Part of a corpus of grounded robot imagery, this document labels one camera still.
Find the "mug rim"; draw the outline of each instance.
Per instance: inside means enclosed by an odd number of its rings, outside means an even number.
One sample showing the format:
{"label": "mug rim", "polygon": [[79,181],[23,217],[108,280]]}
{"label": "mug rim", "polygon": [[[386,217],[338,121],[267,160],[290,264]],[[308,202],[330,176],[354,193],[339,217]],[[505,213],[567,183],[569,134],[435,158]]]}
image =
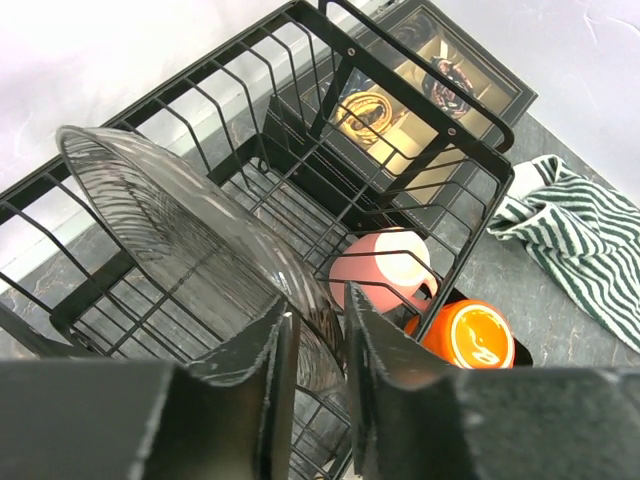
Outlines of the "mug rim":
{"label": "mug rim", "polygon": [[471,369],[478,368],[478,367],[473,367],[469,365],[469,363],[465,360],[464,356],[462,355],[462,352],[460,351],[458,342],[456,340],[456,331],[458,329],[458,324],[460,323],[460,320],[462,319],[463,315],[469,312],[470,310],[482,310],[485,313],[488,313],[492,318],[497,320],[497,322],[500,324],[500,326],[504,331],[505,339],[507,341],[507,354],[502,364],[499,367],[494,367],[494,368],[508,368],[509,366],[511,366],[511,364],[513,363],[513,359],[515,357],[515,342],[513,341],[513,335],[511,335],[511,329],[509,328],[509,325],[507,324],[506,320],[502,317],[502,315],[498,313],[495,309],[488,307],[487,305],[483,305],[481,303],[476,303],[476,302],[469,305],[465,305],[460,310],[458,310],[451,323],[450,340],[451,340],[451,346],[453,347],[455,363],[462,368],[471,368]]}

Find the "orange mug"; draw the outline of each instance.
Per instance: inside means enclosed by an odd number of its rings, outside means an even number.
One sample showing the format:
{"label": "orange mug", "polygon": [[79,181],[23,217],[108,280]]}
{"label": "orange mug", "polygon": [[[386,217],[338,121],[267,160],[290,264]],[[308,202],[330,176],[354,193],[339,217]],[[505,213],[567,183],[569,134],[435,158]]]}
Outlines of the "orange mug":
{"label": "orange mug", "polygon": [[[405,333],[420,322],[413,317]],[[460,368],[512,368],[515,341],[504,316],[488,303],[462,300],[445,305],[422,339],[422,346]]]}

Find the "watch box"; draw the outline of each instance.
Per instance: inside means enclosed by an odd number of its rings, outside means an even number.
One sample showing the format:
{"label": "watch box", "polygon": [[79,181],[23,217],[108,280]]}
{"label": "watch box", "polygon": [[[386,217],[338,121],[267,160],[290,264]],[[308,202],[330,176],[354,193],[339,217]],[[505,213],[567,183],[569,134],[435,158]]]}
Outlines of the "watch box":
{"label": "watch box", "polygon": [[[514,125],[536,98],[529,87],[428,2],[405,1],[375,20],[381,29],[457,86],[465,87],[503,125]],[[499,151],[510,146],[504,128],[501,130],[495,121],[453,95],[376,32],[361,28],[352,37],[408,86],[438,105],[477,142]],[[341,67],[336,68],[338,60],[339,55],[331,49],[324,56],[317,55],[305,73],[273,95],[264,134],[279,145],[287,145],[294,155],[306,155],[310,169],[343,184],[350,196],[363,189],[360,198],[365,210],[366,205],[380,205],[381,196],[384,199],[387,195],[389,202],[383,205],[389,213],[403,212],[403,218],[395,218],[394,222],[408,225],[404,222],[408,218],[409,224],[417,222],[435,228],[460,196],[460,186],[472,180],[477,166],[465,161],[466,155],[455,142],[443,142],[438,131],[411,106],[403,105],[395,94],[357,69],[337,82],[342,85],[340,92],[333,102],[328,100],[328,94],[336,87],[332,82],[344,75]],[[323,111],[327,105],[331,110]],[[324,125],[318,126],[314,120],[320,111],[323,121],[319,123]],[[310,135],[314,129],[320,133]],[[311,151],[310,142],[315,142]],[[286,156],[275,162],[272,158],[271,163],[283,173],[293,166]],[[384,169],[379,173],[381,164]],[[296,175],[298,178],[293,181],[305,191],[322,188],[314,181],[316,175],[309,175],[308,179],[303,171]],[[337,214],[344,204],[336,198],[335,205],[329,202],[325,207]],[[356,219],[349,226],[354,230],[364,228],[363,222]]]}

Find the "striped towel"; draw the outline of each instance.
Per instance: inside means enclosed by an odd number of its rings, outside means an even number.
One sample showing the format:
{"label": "striped towel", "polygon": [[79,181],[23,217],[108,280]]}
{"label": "striped towel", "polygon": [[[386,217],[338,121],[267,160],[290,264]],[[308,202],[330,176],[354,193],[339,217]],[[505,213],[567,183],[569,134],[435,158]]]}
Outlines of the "striped towel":
{"label": "striped towel", "polygon": [[640,211],[555,156],[515,167],[489,223],[529,255],[587,314],[640,352]]}

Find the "dish rack wire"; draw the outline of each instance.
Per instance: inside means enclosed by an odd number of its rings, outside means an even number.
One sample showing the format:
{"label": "dish rack wire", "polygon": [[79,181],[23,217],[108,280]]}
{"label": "dish rack wire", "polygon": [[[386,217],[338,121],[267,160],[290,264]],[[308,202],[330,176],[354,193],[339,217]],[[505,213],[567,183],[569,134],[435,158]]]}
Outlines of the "dish rack wire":
{"label": "dish rack wire", "polygon": [[[327,16],[328,7],[338,7],[353,20],[352,27],[342,30],[332,23]],[[373,32],[379,41],[402,54],[417,68],[436,77],[468,102],[472,109],[489,119],[503,133],[504,141],[498,147],[500,151],[510,147],[513,134],[504,122],[345,0],[321,1],[319,9],[304,1],[283,6],[104,126],[146,136],[150,135],[152,129],[149,125],[154,119],[161,118],[161,122],[173,119],[182,124],[187,132],[185,138],[190,140],[192,147],[186,153],[181,152],[183,156],[274,228],[300,253],[321,281],[328,280],[327,267],[331,260],[357,237],[392,226],[418,233],[428,243],[431,242],[432,265],[425,267],[436,277],[439,290],[426,312],[417,312],[405,302],[398,318],[402,320],[407,318],[407,314],[420,314],[420,328],[414,333],[415,338],[420,338],[449,298],[456,278],[506,193],[513,174],[498,150],[441,112],[421,92],[360,45],[353,32],[363,29]],[[278,63],[277,58],[274,60],[277,55],[284,61]],[[278,99],[283,87],[292,85],[297,88],[301,72],[311,70],[315,73],[318,62],[327,58],[333,66],[333,75],[324,97],[318,93],[319,111],[314,118],[301,121],[302,136],[292,133],[294,130],[287,125],[282,107],[278,102],[274,104],[273,100]],[[249,61],[253,62],[252,68],[247,68]],[[258,67],[265,74],[262,86],[269,86],[266,94],[262,92],[259,98],[252,80]],[[438,132],[423,152],[411,159],[411,166],[398,175],[391,175],[385,170],[386,162],[382,162],[375,175],[363,177],[349,162],[341,161],[343,154],[331,144],[330,136],[340,132],[341,128],[333,121],[338,98],[356,69]],[[315,77],[316,91],[320,92],[320,79],[317,75]],[[216,88],[216,85],[230,87]],[[241,113],[229,113],[229,102],[224,100],[229,97],[226,95],[229,88],[236,88],[239,92],[236,97],[242,98],[245,104],[240,109]],[[203,138],[199,133],[200,125],[181,113],[180,99],[186,95],[199,96],[217,116],[217,143],[212,140],[214,134]],[[296,108],[302,116],[302,95],[299,102]],[[403,155],[397,146],[389,144],[371,128],[366,119],[359,118],[352,111],[349,114],[356,117],[363,128],[373,132],[377,141],[386,142],[393,154]],[[268,116],[287,134],[274,138],[264,133],[262,127]],[[164,139],[156,136],[150,140],[163,144]],[[472,189],[470,182],[459,183],[455,178],[411,186],[419,174],[442,168],[442,165],[434,166],[431,162],[438,154],[451,150],[460,152],[460,158],[454,162],[456,165],[472,165],[476,171],[474,178],[482,177],[485,187],[491,185],[488,194],[484,188],[483,197]],[[327,152],[333,155],[330,161],[325,158]],[[349,171],[349,178],[355,178],[359,183],[354,185],[349,180],[333,182],[327,178],[326,172],[334,168],[336,171]],[[376,190],[374,180],[377,175],[393,177],[393,187],[386,191]],[[10,302],[8,306],[2,305],[0,327],[40,357],[151,357],[185,363],[218,345],[222,339],[203,319],[173,299],[169,292],[138,268],[119,240],[104,228],[85,199],[75,193],[69,180],[69,171],[62,159],[56,157],[0,197],[0,227],[16,218],[27,222],[55,245],[57,253],[53,260],[48,261],[54,265],[51,268],[56,268],[58,262],[73,273],[65,280],[64,294],[56,298],[50,298],[50,295],[46,298],[48,294],[46,291],[43,294],[38,285],[30,286],[0,273],[0,279],[11,288],[11,298],[19,297],[28,305],[22,309],[27,312],[22,316],[12,311],[15,309],[11,308]],[[419,207],[403,207],[395,201],[399,195],[411,193],[416,188],[444,187],[456,188],[459,190],[456,198],[467,199],[462,201],[462,212],[456,211],[453,205],[436,201]],[[65,195],[93,221],[89,230],[68,245],[29,214],[29,207],[44,201],[52,191]],[[413,221],[416,217],[411,214],[421,209],[441,210],[440,224],[448,224],[451,228],[439,234],[436,231],[438,225]],[[452,238],[461,240],[456,243]],[[87,260],[86,251],[90,252],[89,257],[94,258],[94,265],[89,265],[91,262]],[[434,265],[438,255],[448,256],[448,262]],[[95,265],[95,258],[103,260]],[[42,322],[38,324],[36,317],[44,319],[44,323],[52,328],[41,327]],[[316,415],[328,412],[348,428],[348,416],[335,406],[317,400],[317,411],[308,423],[294,425],[297,437],[292,444],[291,471],[302,476],[300,472],[303,469],[299,465],[308,462],[308,458],[298,450],[298,443],[315,442],[317,448],[325,448],[327,455],[334,459],[331,468],[313,465],[317,471],[316,478],[341,478],[351,455],[349,435],[344,436],[336,451],[329,451],[329,447],[321,445],[321,439],[314,436],[312,424]]]}

